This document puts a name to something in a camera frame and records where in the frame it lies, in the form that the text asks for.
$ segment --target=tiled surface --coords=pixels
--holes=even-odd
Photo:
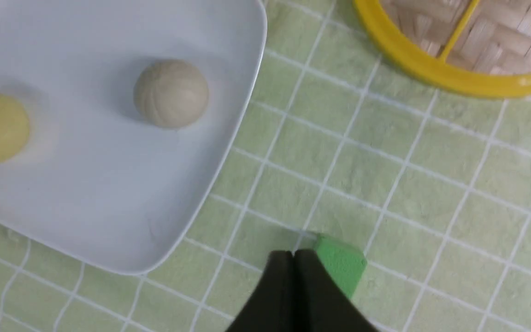
[[[310,232],[366,252],[352,300],[384,332],[531,331],[531,98],[411,80],[350,3],[268,1],[234,149],[158,269],[113,275],[0,227],[0,332],[220,332],[267,252]]]

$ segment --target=white grout line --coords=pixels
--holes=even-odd
[[[65,303],[65,306],[59,312],[59,315],[57,316],[57,319],[54,320],[53,332],[57,332],[57,328],[59,327],[59,323],[61,322],[61,319],[63,318],[63,315],[65,315],[65,311],[67,311],[69,305],[71,304],[71,302],[75,298],[75,295],[76,295],[77,291],[79,290],[79,286],[81,285],[81,282],[83,280],[83,274],[84,273],[85,273],[85,263],[82,262],[81,263],[81,268],[80,268],[80,271],[79,271],[79,278],[77,279],[77,283],[73,287],[73,291],[71,292],[71,296],[69,296],[69,298],[67,300],[67,303]]]
[[[513,246],[512,253],[509,255],[509,258],[505,263],[505,268],[503,269],[503,273],[501,274],[501,277],[499,278],[499,282],[497,282],[497,286],[495,287],[495,290],[493,291],[493,295],[491,296],[491,299],[489,299],[489,304],[487,305],[487,313],[490,313],[491,310],[493,309],[493,304],[495,304],[495,300],[497,299],[497,296],[499,295],[499,291],[501,290],[501,287],[503,286],[503,282],[505,281],[505,278],[507,277],[509,269],[512,267],[514,258],[516,257],[516,254],[518,253],[518,250],[523,242],[523,238],[525,237],[525,233],[527,232],[527,229],[530,223],[531,223],[531,211],[530,211],[530,214],[525,219],[525,223],[522,226],[520,235],[518,236],[518,239],[516,240],[516,243]],[[479,325],[479,328],[478,328],[478,332],[482,331],[483,326],[485,324],[485,320],[486,320],[486,317],[483,316],[483,319],[481,320],[481,324]]]
[[[264,160],[269,160],[270,155],[271,155],[272,151],[274,150],[274,146],[276,145],[276,141],[278,141],[278,137],[280,136],[280,133],[282,132],[282,128],[284,126],[284,123],[286,122],[287,114],[288,114],[290,108],[292,107],[292,105],[293,105],[293,103],[295,101],[296,95],[297,95],[297,93],[299,91],[299,88],[301,87],[302,81],[303,81],[304,76],[306,74],[305,68],[308,67],[308,65],[310,64],[310,61],[313,59],[314,52],[316,51],[317,46],[319,45],[319,41],[321,40],[321,36],[323,35],[323,31],[325,30],[325,27],[327,25],[327,21],[328,21],[329,17],[331,17],[331,13],[333,13],[333,9],[335,8],[335,3],[336,2],[337,2],[337,0],[334,0],[333,4],[331,5],[331,8],[329,9],[329,12],[327,13],[325,19],[323,20],[323,23],[321,24],[321,27],[319,28],[317,36],[316,36],[316,38],[314,40],[314,44],[313,44],[310,52],[308,53],[308,57],[306,59],[305,64],[303,65],[303,70],[301,71],[301,75],[299,75],[299,78],[298,78],[298,80],[297,80],[297,82],[295,84],[295,88],[292,91],[290,99],[289,99],[289,101],[288,101],[288,103],[286,105],[286,112],[284,113],[284,115],[282,116],[282,119],[280,120],[280,124],[278,125],[278,129],[276,130],[276,134],[274,135],[274,138],[272,139],[272,142],[270,143],[270,146],[268,147],[268,150],[267,150],[267,153],[266,153],[266,155],[264,157]],[[249,203],[251,202],[251,198],[253,198],[253,194],[255,193],[255,189],[257,189],[257,184],[259,183],[259,181],[261,179],[261,176],[263,175],[265,167],[266,167],[266,164],[265,164],[265,162],[263,162],[260,165],[259,170],[257,171],[257,175],[255,176],[255,180],[253,181],[253,184],[251,185],[251,189],[249,190],[249,194],[247,196],[247,199],[245,200],[245,204],[243,204],[243,210],[241,210],[241,213],[239,214],[239,217],[238,217],[238,219],[236,221],[235,227],[233,228],[233,230],[232,230],[232,232],[230,234],[230,238],[228,240],[227,246],[225,247],[224,253],[223,253],[223,255],[221,256],[221,259],[218,262],[217,269],[216,269],[216,271],[215,271],[210,283],[208,284],[208,288],[206,289],[206,292],[204,293],[204,296],[202,297],[202,301],[201,301],[202,305],[206,305],[206,300],[208,299],[208,296],[209,296],[210,292],[212,291],[212,288],[213,288],[215,282],[217,281],[217,277],[220,274],[221,269],[223,268],[223,263],[224,263],[224,260],[225,260],[225,256],[224,255],[228,255],[228,251],[229,251],[230,247],[232,246],[232,242],[235,239],[236,232],[238,231],[239,227],[241,226],[242,220],[245,217],[245,213],[247,212],[247,209],[249,208]],[[192,324],[190,326],[190,331],[192,331],[192,332],[194,331],[196,323],[198,322],[198,318],[200,317],[200,311],[201,311],[201,307],[198,307],[198,309],[196,310],[196,313],[194,314],[194,319],[192,320]]]
[[[399,273],[397,271],[389,269],[388,267],[384,267],[383,265],[381,265],[379,263],[376,263],[374,261],[368,261],[368,264],[371,267],[375,267],[375,268],[383,271],[384,273],[387,273],[389,275],[392,275],[393,277],[399,278],[399,279],[401,279],[403,281],[409,282],[409,283],[419,287],[420,288],[419,291],[421,291],[421,288],[423,286],[422,282],[419,282],[417,280],[411,279],[411,278],[407,277],[406,275],[404,275],[402,273]],[[436,290],[436,288],[432,288],[431,286],[427,286],[426,290],[431,292],[431,293],[433,293],[433,294],[436,294],[437,296],[440,296],[442,298],[450,300],[450,301],[452,301],[454,303],[458,303],[460,305],[463,305],[464,307],[469,308],[472,311],[477,311],[477,312],[482,313],[482,314],[485,313],[484,309],[476,307],[475,305],[472,305],[470,303],[464,302],[463,300],[460,300],[459,298],[457,298],[455,296],[451,296],[450,294],[448,294],[446,292],[443,292],[442,290]],[[504,319],[502,317],[499,317],[497,315],[489,313],[489,317],[491,317],[491,318],[493,318],[495,320],[501,321],[501,322],[503,322],[503,323],[505,323],[507,325],[514,326],[514,327],[518,328],[519,330],[528,331],[524,326],[518,325],[516,323],[512,323],[512,322],[510,322],[510,321],[508,321],[508,320],[506,320],[506,319]]]
[[[225,255],[223,252],[220,252],[218,250],[216,250],[215,248],[211,248],[209,246],[207,246],[206,244],[202,244],[196,240],[192,240],[188,237],[184,237],[183,238],[184,241],[188,242],[189,244],[193,244],[194,246],[197,246],[197,247],[200,247],[206,251],[209,251],[209,252],[212,252],[213,254],[217,254],[219,256],[224,256],[225,259],[228,259],[230,260],[231,262],[234,262],[234,263],[237,263],[239,265],[241,265],[242,267],[246,267],[250,270],[253,270],[257,273],[262,273],[263,271],[261,269],[258,269],[257,267],[254,267],[253,265],[249,264],[249,263],[245,263],[243,262],[241,259],[237,259],[237,258],[234,258],[234,257],[231,257],[229,255]]]
[[[351,90],[352,92],[356,92],[356,93],[359,93],[360,92],[360,89],[348,82],[345,82],[339,78],[335,78],[331,75],[328,75],[328,74],[325,74],[319,70],[316,70],[316,69],[313,69],[313,68],[305,68],[303,64],[299,63],[298,61],[295,61],[295,60],[292,60],[292,59],[288,59],[287,57],[285,57],[284,55],[280,55],[278,53],[276,53],[275,51],[272,51],[272,50],[269,50],[269,49],[266,49],[265,53],[271,57],[274,57],[276,59],[280,59],[281,61],[284,61],[286,63],[289,63],[290,65],[294,65],[296,67],[299,67],[301,69],[304,69],[306,70],[308,73],[312,74],[312,75],[315,75],[319,78],[324,78],[326,80],[328,80],[329,82],[335,84],[335,85],[338,85],[338,86],[342,86],[344,88],[347,88],[349,90]],[[369,96],[373,99],[377,99],[379,101],[384,101],[386,103],[389,103],[390,105],[393,105],[403,111],[407,111],[409,113],[412,113],[414,115],[421,115],[421,114],[424,114],[424,112],[422,111],[419,111],[418,109],[415,109],[413,107],[410,107],[408,105],[405,105],[404,103],[401,103],[399,101],[395,101],[395,100],[392,100],[390,98],[387,98],[385,96],[382,96],[382,95],[379,95],[377,93],[373,93],[373,92],[370,92],[368,93]],[[470,136],[473,136],[475,138],[478,138],[478,139],[481,139],[483,141],[485,141],[487,139],[487,135],[485,134],[481,134],[480,132],[476,132],[476,131],[473,131],[473,130],[469,130],[468,128],[464,128],[463,126],[460,126],[459,124],[454,124],[453,122],[449,122],[448,120],[444,120],[444,119],[441,119],[441,118],[438,118],[436,116],[432,116],[430,115],[430,119],[432,121],[435,121],[435,122],[438,122],[439,124],[442,124],[444,126],[448,126],[449,128],[451,128],[452,130],[456,130],[456,131],[460,131],[460,132],[464,132],[465,134],[467,135],[470,135]],[[525,157],[529,157],[531,158],[531,151],[528,151],[527,149],[522,149],[520,147],[516,147],[510,143],[507,143],[507,142],[504,142],[504,141],[501,141],[497,138],[492,138],[491,139],[491,143],[492,145],[497,145],[498,147],[504,147],[504,148],[507,148],[507,149],[510,149],[518,154],[521,154],[521,155],[524,155]]]
[[[308,226],[310,225],[310,221],[312,220],[314,216],[314,212],[317,210],[317,206],[319,205],[319,201],[321,200],[321,197],[323,197],[323,193],[325,192],[325,189],[327,189],[327,182],[329,181],[329,178],[331,177],[331,173],[333,173],[333,168],[335,168],[335,164],[337,163],[337,160],[339,159],[339,155],[341,154],[343,146],[345,145],[348,135],[352,131],[352,127],[354,126],[354,123],[356,122],[356,118],[358,117],[358,114],[360,113],[360,109],[362,108],[362,104],[364,103],[364,100],[366,99],[368,89],[370,88],[370,84],[372,83],[372,80],[374,79],[378,71],[378,67],[380,66],[381,60],[382,60],[382,57],[379,55],[376,59],[374,67],[372,68],[370,76],[367,79],[367,82],[364,85],[362,92],[360,93],[360,99],[358,100],[358,103],[356,103],[356,109],[354,110],[352,118],[349,120],[348,126],[345,132],[343,133],[342,139],[339,142],[337,149],[335,150],[335,155],[333,155],[333,160],[331,160],[329,170],[327,170],[327,174],[325,174],[325,178],[323,179],[323,183],[321,184],[319,192],[317,193],[317,197],[314,199],[313,206],[308,212],[308,216],[306,218],[304,226],[302,227],[303,231],[306,231],[308,229]],[[304,233],[301,233],[299,235],[299,238],[296,240],[296,244],[295,244],[295,247],[293,248],[293,251],[298,250],[299,246],[301,245],[301,242],[303,240],[303,234]]]
[[[470,248],[471,250],[476,250],[476,248],[473,248],[473,247],[471,247],[471,246],[469,246],[469,248]],[[16,267],[16,266],[14,266],[13,264],[11,264],[11,263],[9,263],[9,262],[7,262],[7,261],[4,261],[4,260],[1,259],[1,258],[0,258],[0,263],[4,264],[4,265],[6,265],[6,266],[9,266],[9,267],[14,267],[14,268]],[[379,264],[376,263],[376,262],[370,261],[369,264],[370,264],[371,266],[373,266],[373,267],[376,267],[376,268],[378,268],[378,269],[380,269],[380,270],[382,270],[382,271],[384,271],[384,272],[390,274],[390,275],[393,275],[393,276],[395,276],[395,277],[397,277],[397,278],[403,279],[404,281],[410,282],[410,283],[413,284],[413,285],[416,285],[416,286],[419,286],[419,287],[421,287],[421,285],[422,285],[421,282],[416,281],[416,280],[414,280],[414,279],[410,279],[410,278],[407,277],[406,275],[404,275],[404,274],[402,274],[402,273],[399,273],[399,272],[397,272],[397,271],[393,271],[392,269],[389,269],[389,268],[384,267],[384,266],[382,266],[382,265],[379,265]],[[259,271],[259,269],[258,269],[257,267],[250,267],[250,269],[253,269],[253,270],[255,270],[255,271]],[[39,277],[39,276],[37,276],[37,275],[33,275],[33,274],[31,274],[31,273],[27,273],[26,271],[23,271],[23,274],[28,275],[28,277],[32,277],[32,278],[36,279],[37,281],[42,282],[42,283],[45,284],[45,285],[48,285],[48,286],[50,286],[50,287],[52,287],[52,288],[55,288],[56,290],[58,290],[58,291],[60,291],[60,292],[63,292],[64,294],[67,294],[67,295],[70,294],[70,292],[69,292],[68,290],[65,290],[64,288],[61,288],[61,286],[58,286],[58,285],[56,285],[56,284],[54,284],[54,283],[52,283],[52,282],[50,282],[50,281],[47,281],[46,279],[43,279],[42,277]],[[163,289],[163,290],[166,290],[167,292],[170,292],[170,293],[172,293],[172,294],[174,294],[174,295],[176,295],[176,296],[181,296],[181,294],[180,294],[179,292],[176,292],[175,290],[171,290],[170,288],[168,288],[168,287],[166,287],[166,286],[164,286],[164,285],[156,284],[156,283],[153,282],[153,281],[151,281],[150,283],[153,284],[153,285],[156,285],[156,286],[158,286],[159,288],[161,288],[161,289]],[[434,289],[431,288],[431,287],[428,287],[428,290],[434,292],[435,294],[438,294],[439,296],[443,296],[444,298],[447,298],[447,299],[449,299],[449,300],[451,300],[451,301],[454,301],[454,302],[464,302],[464,301],[462,301],[462,300],[460,300],[460,299],[458,299],[458,298],[455,298],[454,296],[450,296],[449,294],[445,294],[445,293],[443,293],[443,292],[440,292],[439,290],[434,290]],[[185,300],[188,300],[188,299],[189,299],[187,296],[181,296],[181,297],[184,298]],[[122,317],[122,316],[120,316],[120,315],[118,315],[118,314],[116,314],[116,313],[114,313],[114,312],[112,312],[112,311],[109,311],[108,309],[106,309],[106,308],[104,308],[104,307],[101,307],[101,306],[95,304],[94,302],[91,302],[90,300],[87,300],[86,298],[82,298],[82,297],[80,297],[80,296],[77,296],[77,298],[78,298],[79,300],[81,300],[81,301],[87,303],[87,304],[90,304],[92,307],[95,307],[95,308],[97,308],[97,309],[100,309],[101,311],[104,311],[104,312],[106,312],[106,313],[109,313],[110,315],[116,317],[117,319],[120,319],[120,320],[122,320],[122,321],[127,321],[127,319],[128,319],[127,317]],[[465,303],[465,306],[467,306],[467,307],[472,307],[472,305],[467,304],[467,303]],[[231,316],[229,316],[229,315],[227,315],[227,314],[224,314],[224,313],[222,313],[221,311],[218,311],[217,309],[214,309],[214,308],[212,308],[212,307],[206,306],[206,309],[208,309],[209,311],[211,311],[211,312],[213,312],[213,313],[215,313],[215,314],[217,314],[217,315],[220,315],[221,317],[224,317],[225,319],[229,319],[229,320],[232,319]],[[506,321],[505,319],[502,319],[501,317],[498,317],[498,316],[493,315],[493,314],[490,314],[489,317],[492,317],[493,319],[496,319],[496,320],[502,321],[503,323],[506,323],[506,324],[508,324],[508,325],[510,325],[510,326],[518,326],[518,324],[514,324],[514,323],[512,323],[512,322]],[[152,330],[149,330],[149,328],[146,328],[145,326],[142,326],[142,325],[140,325],[139,323],[136,323],[136,322],[130,322],[130,323],[131,323],[131,325],[136,326],[136,327],[138,327],[138,328],[140,328],[141,330],[144,330],[144,331],[146,331],[146,332],[153,332]]]
[[[247,151],[243,151],[242,153],[248,155],[250,158],[255,158],[256,160],[263,161],[260,157],[252,155],[252,154],[248,153]],[[421,166],[417,166],[417,165],[411,164],[411,163],[409,163],[407,166],[409,168],[418,170],[419,172],[424,172],[424,173],[428,174],[428,176],[434,176],[436,178],[440,178],[440,179],[442,179],[442,180],[444,180],[444,181],[446,181],[448,183],[451,183],[451,184],[453,184],[453,185],[455,185],[455,186],[457,186],[457,187],[459,187],[461,189],[468,190],[470,193],[478,194],[478,195],[482,196],[485,199],[493,200],[494,202],[497,202],[497,203],[499,203],[499,204],[501,204],[503,206],[506,206],[508,208],[513,208],[514,210],[518,210],[519,212],[523,212],[526,215],[529,214],[529,211],[525,210],[524,208],[521,208],[521,207],[518,207],[518,206],[514,206],[513,204],[511,204],[509,202],[506,202],[506,201],[502,200],[501,198],[497,198],[497,197],[491,196],[491,195],[486,194],[486,193],[481,193],[480,191],[477,191],[474,188],[468,187],[468,185],[465,185],[464,183],[459,183],[457,181],[449,179],[449,178],[447,178],[445,176],[442,176],[440,174],[437,174],[435,172],[432,172],[432,171],[429,171],[429,170],[425,170]],[[286,172],[288,174],[293,175],[293,171],[287,170],[286,168],[284,168],[282,166],[275,166],[275,164],[273,164],[272,167],[276,167],[279,170],[281,170],[282,172]],[[308,178],[307,180],[310,181],[311,183],[313,183],[314,185],[317,185],[318,187],[322,186],[322,184],[317,182],[315,179]],[[360,204],[362,206],[365,206],[367,208],[370,208],[371,210],[375,210],[377,212],[381,212],[382,211],[381,207],[376,206],[375,204],[372,204],[370,202],[366,202],[365,200],[362,200],[362,199],[360,199],[358,197],[346,194],[343,191],[340,191],[338,189],[335,189],[335,188],[332,188],[332,187],[327,187],[327,191],[330,191],[330,192],[332,192],[334,194],[337,194],[338,196],[342,196],[342,197],[344,197],[346,199],[349,199],[349,200],[352,200],[354,202],[357,202],[358,204]],[[233,206],[234,208],[242,209],[242,205],[240,205],[240,204],[238,204],[236,202],[233,202],[231,200],[228,200],[227,198],[224,198],[224,197],[221,197],[221,196],[218,196],[218,195],[215,195],[215,194],[210,194],[210,196],[212,198],[215,198],[217,200],[225,202],[225,203]],[[272,222],[272,223],[274,223],[276,225],[279,225],[280,227],[284,227],[286,229],[289,229],[291,231],[295,231],[297,233],[301,233],[302,232],[304,237],[311,237],[312,239],[316,238],[316,236],[310,234],[307,231],[302,231],[302,229],[295,229],[295,228],[289,227],[288,225],[286,225],[286,224],[284,224],[284,223],[282,223],[282,222],[280,222],[280,221],[278,221],[278,220],[276,220],[274,218],[268,217],[268,216],[266,216],[264,214],[261,214],[259,212],[254,211],[254,210],[251,210],[249,208],[248,208],[247,212],[255,214],[256,216],[259,216],[259,217],[261,217],[262,219],[264,219],[266,221],[269,221],[269,222]],[[396,214],[394,212],[386,211],[385,215],[389,216],[389,217],[392,217],[392,218],[394,218],[396,220],[402,221],[402,222],[404,222],[406,224],[409,224],[409,225],[411,225],[413,227],[422,229],[422,230],[426,231],[427,233],[430,233],[430,234],[432,234],[434,236],[438,236],[440,238],[444,237],[444,233],[441,233],[439,231],[435,231],[434,229],[431,229],[431,228],[419,223],[418,221],[408,219],[408,218],[403,217],[403,216],[401,216],[399,214]],[[474,252],[477,252],[478,254],[483,254],[483,255],[491,258],[491,259],[494,259],[495,261],[504,262],[503,258],[500,258],[500,257],[498,257],[496,255],[493,255],[493,254],[489,254],[485,250],[482,250],[481,248],[475,248],[475,247],[471,246],[470,244],[467,244],[467,243],[462,242],[460,240],[448,238],[448,241],[453,242],[455,244],[459,244],[460,246],[464,246],[464,248],[469,249],[469,250],[473,250]],[[519,270],[531,275],[531,271],[528,270],[528,269],[525,269],[525,267],[521,267],[521,266],[515,265],[515,264],[512,264],[512,267],[514,267],[516,269],[519,269]]]
[[[370,239],[367,241],[366,247],[364,249],[364,255],[366,255],[370,247],[372,246],[372,242],[375,239],[378,229],[380,228],[380,225],[382,223],[382,220],[384,219],[384,216],[386,215],[388,204],[390,204],[390,200],[392,200],[392,196],[394,195],[396,191],[396,187],[398,186],[401,177],[403,174],[405,174],[405,170],[407,169],[407,165],[409,164],[409,160],[411,160],[411,156],[413,156],[413,152],[415,151],[415,147],[417,146],[417,143],[419,143],[421,139],[421,135],[423,134],[423,131],[425,129],[425,124],[427,124],[427,120],[429,119],[429,116],[431,114],[431,110],[436,104],[436,101],[438,99],[438,91],[436,90],[434,92],[434,96],[432,97],[430,104],[427,107],[427,110],[425,112],[425,115],[423,117],[423,120],[421,121],[421,124],[419,125],[419,129],[417,130],[417,135],[415,135],[415,140],[413,140],[413,143],[411,144],[411,147],[409,148],[409,152],[407,153],[407,156],[405,157],[405,160],[403,161],[403,164],[401,165],[401,168],[396,175],[395,181],[392,183],[392,187],[390,188],[390,191],[388,192],[388,195],[386,196],[386,200],[384,201],[384,204],[382,204],[382,210],[378,216],[378,219],[374,225],[374,229],[370,235]]]
[[[311,17],[314,17],[314,18],[317,18],[317,19],[321,19],[321,20],[325,19],[325,17],[321,13],[316,12],[316,11],[314,11],[314,10],[312,10],[312,9],[306,7],[306,6],[303,6],[301,4],[298,4],[297,2],[292,2],[292,1],[289,1],[289,0],[276,0],[276,1],[280,2],[280,3],[283,3],[283,4],[286,4],[289,7],[293,7],[293,8],[299,9],[303,13],[305,13],[307,15],[310,15]],[[360,36],[364,36],[364,37],[367,38],[366,32],[364,32],[363,30],[356,30],[356,29],[350,28],[344,23],[341,23],[341,22],[338,22],[338,21],[334,21],[333,19],[331,19],[331,17],[329,17],[329,19],[327,20],[327,24],[334,25],[334,26],[342,28],[342,29],[344,29],[346,31],[349,31],[349,32],[352,32],[354,34],[358,34]]]
[[[507,107],[507,101],[503,102],[503,105],[501,106],[501,111],[499,111],[499,116],[497,117],[497,121],[495,122],[495,126],[493,126],[493,130],[491,130],[491,135],[489,136],[490,139],[495,137],[495,134],[497,134],[497,130],[499,130],[499,126],[501,125],[501,122],[503,120],[503,115],[505,114],[505,109]],[[477,182],[478,176],[481,173],[481,170],[483,169],[483,166],[485,165],[485,162],[487,161],[487,157],[489,156],[489,150],[491,150],[491,140],[487,141],[487,144],[485,145],[485,149],[483,151],[483,156],[481,157],[480,162],[478,163],[478,166],[476,170],[474,171],[474,174],[472,175],[472,179],[470,180],[470,184],[468,185],[468,189],[464,191],[464,195],[462,199],[460,200],[458,206],[456,206],[456,209],[454,211],[454,214],[452,216],[451,221],[449,222],[449,225],[446,229],[446,232],[444,234],[444,239],[442,240],[442,243],[440,244],[440,247],[438,248],[438,252],[436,253],[436,257],[434,258],[434,261],[430,267],[429,272],[427,273],[425,280],[423,282],[423,286],[421,286],[421,290],[419,294],[417,295],[417,298],[415,299],[415,303],[413,303],[413,308],[411,309],[411,313],[409,313],[409,316],[407,317],[407,321],[405,323],[405,326],[403,327],[403,332],[407,332],[409,329],[409,326],[411,325],[411,322],[413,321],[413,317],[415,316],[415,313],[417,311],[417,308],[419,307],[419,303],[421,302],[421,298],[423,297],[423,294],[428,287],[428,284],[430,282],[430,279],[432,275],[434,274],[434,271],[436,270],[436,267],[438,265],[438,262],[440,261],[440,257],[442,255],[442,252],[444,251],[444,248],[446,244],[448,244],[449,240],[449,234],[451,233],[452,229],[454,228],[454,225],[456,223],[456,220],[458,219],[458,216],[460,212],[462,211],[462,208],[464,206],[464,203],[466,202],[466,199],[470,195],[470,188],[473,188],[475,183]]]
[[[160,288],[161,290],[164,290],[168,293],[171,293],[175,296],[178,296],[179,298],[182,298],[194,305],[197,305],[200,309],[206,309],[206,310],[209,310],[209,311],[212,311],[213,313],[223,317],[224,319],[228,319],[228,320],[231,320],[232,319],[232,316],[226,314],[226,313],[223,313],[222,311],[218,310],[218,309],[215,309],[209,305],[205,305],[205,304],[202,304],[200,301],[194,299],[194,298],[191,298],[189,296],[186,296],[184,294],[182,294],[181,292],[178,292],[177,290],[173,290],[172,288],[169,288],[168,286],[165,286],[159,282],[156,282],[152,279],[149,279],[148,277],[141,277],[145,280],[145,282],[149,285],[152,285],[152,286],[155,286],[157,288]]]
[[[126,316],[126,321],[124,322],[124,325],[122,325],[120,332],[126,331],[128,325],[130,325],[130,323],[132,322],[132,315],[135,313],[136,305],[139,303],[139,297],[141,296],[141,290],[143,289],[144,283],[145,280],[139,277],[139,284],[136,286],[135,298],[132,301],[132,306],[128,311],[128,316]]]
[[[27,328],[28,330],[30,330],[32,332],[40,332],[40,330],[36,330],[36,328],[33,328],[32,326],[24,323],[23,321],[20,321],[19,319],[16,319],[15,317],[12,317],[12,316],[8,315],[8,314],[4,314],[4,317],[6,317],[7,319],[17,323],[18,325],[21,325],[21,326]]]
[[[4,290],[1,292],[1,299],[0,299],[0,325],[1,320],[4,316],[4,304],[6,303],[6,295],[11,288],[11,285],[15,281],[15,279],[18,277],[19,273],[24,269],[24,266],[28,262],[28,258],[30,258],[30,248],[32,247],[32,241],[30,239],[27,239],[26,241],[26,254],[24,254],[24,258],[22,259],[22,262],[19,264],[19,266],[15,267],[15,272],[9,278],[9,281],[7,282],[6,286],[4,287]]]
[[[283,111],[280,111],[280,110],[278,110],[278,109],[276,109],[274,107],[266,105],[265,103],[261,103],[261,102],[257,102],[257,101],[253,101],[252,103],[255,104],[255,105],[259,105],[260,107],[263,107],[264,109],[267,109],[268,111],[272,111],[272,112],[275,112],[275,113],[278,113],[278,114],[281,114],[281,115],[284,113]],[[308,122],[308,120],[304,120],[304,119],[298,118],[298,117],[293,116],[293,115],[287,115],[287,117],[289,119],[293,119],[293,120],[295,120],[297,122],[300,122],[301,124],[309,126],[310,128],[313,128],[315,130],[319,130],[319,131],[321,131],[321,132],[323,132],[323,133],[325,133],[327,135],[333,136],[335,138],[341,138],[342,137],[340,134],[338,134],[336,132],[332,132],[330,130],[327,130],[326,128],[323,128],[321,126],[318,126],[318,124],[312,124],[311,122]],[[431,115],[430,115],[430,119],[431,120],[436,120],[436,118],[433,118]],[[438,122],[441,122],[441,121],[444,122],[443,124],[445,124],[447,122],[447,121],[442,120],[442,119],[440,119],[440,121],[438,121]],[[453,129],[453,130],[462,131],[461,128],[456,128],[456,127],[452,127],[452,126],[449,126],[449,127],[451,129]],[[388,159],[390,159],[390,160],[392,160],[394,162],[398,162],[399,164],[403,164],[404,163],[404,160],[402,158],[394,156],[394,155],[390,155],[388,153],[385,153],[384,151],[382,151],[380,149],[375,149],[373,147],[370,147],[369,145],[366,145],[364,143],[360,143],[360,142],[355,141],[355,140],[350,139],[350,138],[347,138],[346,141],[348,143],[351,143],[351,144],[354,144],[354,145],[360,147],[360,149],[364,149],[365,151],[369,151],[371,153],[376,153],[376,154],[378,154],[378,155],[380,155],[382,157],[388,158]],[[531,154],[530,153],[525,153],[525,151],[522,152],[522,151],[518,151],[518,150],[514,149],[513,147],[505,146],[504,143],[498,142],[496,139],[494,139],[492,141],[492,143],[493,143],[493,145],[509,148],[509,149],[513,150],[514,152],[516,152],[518,154],[522,154],[525,157],[531,158]],[[235,149],[239,153],[242,153],[242,154],[246,155],[249,158],[253,158],[255,160],[263,160],[263,158],[261,158],[259,156],[256,156],[256,155],[253,155],[251,153],[248,153],[247,151],[244,151],[244,150],[242,150],[240,148],[233,148],[233,149]],[[292,170],[288,170],[287,168],[284,168],[283,166],[279,166],[277,164],[273,164],[272,162],[268,162],[268,161],[266,161],[266,162],[268,163],[268,166],[272,166],[272,167],[274,167],[274,168],[276,168],[278,170],[286,172],[287,174],[291,174],[292,176],[295,176],[297,178],[303,179],[304,181],[308,181],[308,182],[313,183],[315,185],[319,185],[319,186],[321,185],[321,183],[319,183],[315,179],[308,178],[308,177],[306,177],[306,176],[304,176],[304,175],[302,175],[300,173],[294,172]],[[464,189],[464,190],[469,189],[469,187],[468,187],[468,185],[466,185],[466,183],[462,183],[462,182],[459,182],[457,180],[450,179],[447,176],[444,176],[444,175],[442,175],[440,173],[434,172],[434,171],[429,170],[427,168],[424,168],[422,166],[418,166],[418,165],[412,164],[412,163],[407,164],[407,166],[409,168],[412,168],[412,169],[416,170],[416,171],[422,172],[422,173],[424,173],[424,174],[426,174],[426,175],[428,175],[430,177],[434,177],[434,178],[440,179],[440,180],[442,180],[442,181],[444,181],[446,183],[449,183],[451,185],[455,185],[456,187],[459,187],[460,189]],[[481,196],[483,198],[487,198],[488,200],[491,200],[493,202],[497,202],[497,203],[499,203],[499,204],[501,204],[503,206],[506,206],[507,208],[512,208],[512,209],[517,210],[519,212],[522,212],[524,214],[529,214],[530,213],[530,211],[527,210],[524,207],[516,206],[516,205],[514,205],[514,204],[512,204],[510,202],[507,202],[507,201],[505,201],[505,200],[503,200],[503,199],[501,199],[499,197],[496,197],[496,196],[494,196],[492,194],[479,191],[478,189],[470,188],[470,193],[477,194],[477,195],[479,195],[479,196]]]
[[[371,319],[369,319],[369,318],[367,318],[367,317],[366,317],[366,319],[367,319],[372,325],[374,325],[377,329],[378,329],[378,328],[381,328],[382,330],[387,331],[387,332],[398,332],[398,331],[395,330],[394,328],[389,327],[389,326],[386,326],[385,324],[382,324],[382,323],[380,323],[379,321],[371,320]]]

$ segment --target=green sponge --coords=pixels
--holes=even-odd
[[[362,250],[332,237],[320,235],[314,245],[319,260],[339,289],[351,298],[366,269]]]

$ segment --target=yellow steamer rim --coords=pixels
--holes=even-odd
[[[394,25],[381,0],[354,0],[354,6],[370,38],[394,63],[411,76],[438,86],[475,97],[522,97],[531,95],[531,73],[510,76],[488,75],[464,70],[446,62],[456,41],[468,25],[481,0],[470,0],[448,42],[437,57],[413,44]]]

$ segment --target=white plate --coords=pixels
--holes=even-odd
[[[0,0],[0,92],[28,108],[26,149],[0,164],[0,223],[115,273],[156,267],[230,149],[266,41],[259,0]],[[185,59],[209,82],[183,130],[146,124],[141,71]]]

